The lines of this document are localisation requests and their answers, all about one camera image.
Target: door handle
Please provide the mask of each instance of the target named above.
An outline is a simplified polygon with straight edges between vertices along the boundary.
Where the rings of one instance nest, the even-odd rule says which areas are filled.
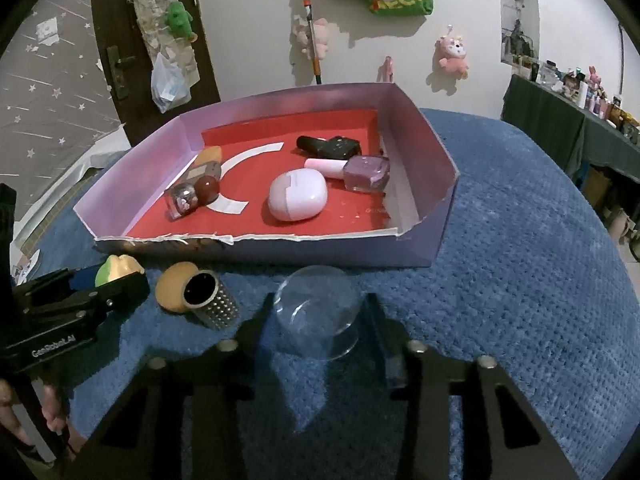
[[[129,95],[129,86],[124,79],[124,68],[136,60],[136,56],[120,57],[117,45],[107,47],[107,58],[109,59],[109,71],[113,81],[113,89],[116,97],[120,100],[126,99]]]

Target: blue fabric surface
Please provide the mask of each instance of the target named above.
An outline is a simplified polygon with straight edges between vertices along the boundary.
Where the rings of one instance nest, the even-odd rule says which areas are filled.
[[[601,478],[640,422],[639,306],[607,232],[562,171],[499,121],[424,110],[462,176],[429,269],[350,269],[411,336],[445,355],[497,357],[583,480]],[[40,243],[39,274],[104,256],[68,206]],[[144,262],[154,286],[165,262]],[[217,266],[242,318],[292,269]],[[70,359],[72,420],[89,435],[149,355],[200,354],[215,333],[161,311],[153,295],[110,316]],[[273,327],[263,346],[270,348]],[[253,402],[239,403],[252,479],[392,479],[406,406],[377,384],[367,346],[329,364],[261,354]],[[459,405],[454,406],[459,413]],[[452,476],[462,434],[452,422]]]

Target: gray star-patterned wallpaper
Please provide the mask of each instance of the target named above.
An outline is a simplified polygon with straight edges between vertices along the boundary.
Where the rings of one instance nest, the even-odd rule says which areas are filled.
[[[0,182],[16,220],[120,125],[99,62],[91,0],[39,0],[0,59]]]

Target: pink clip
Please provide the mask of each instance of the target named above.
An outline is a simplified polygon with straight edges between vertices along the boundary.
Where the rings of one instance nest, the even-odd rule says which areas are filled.
[[[391,56],[385,57],[385,73],[383,81],[385,83],[392,83],[394,81],[394,60]]]

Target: screw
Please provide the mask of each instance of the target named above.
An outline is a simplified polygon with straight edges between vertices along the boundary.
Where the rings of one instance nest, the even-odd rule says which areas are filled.
[[[413,354],[424,354],[427,350],[427,345],[417,339],[411,339],[411,341],[406,344],[406,347],[409,349],[409,352]]]
[[[478,358],[478,364],[482,368],[488,368],[489,370],[491,370],[492,368],[497,367],[498,361],[496,361],[495,358],[491,357],[490,355],[481,355]]]
[[[221,352],[233,352],[238,348],[238,341],[235,339],[223,339],[216,345]]]
[[[166,361],[161,357],[153,357],[146,365],[152,370],[161,370],[166,366]]]

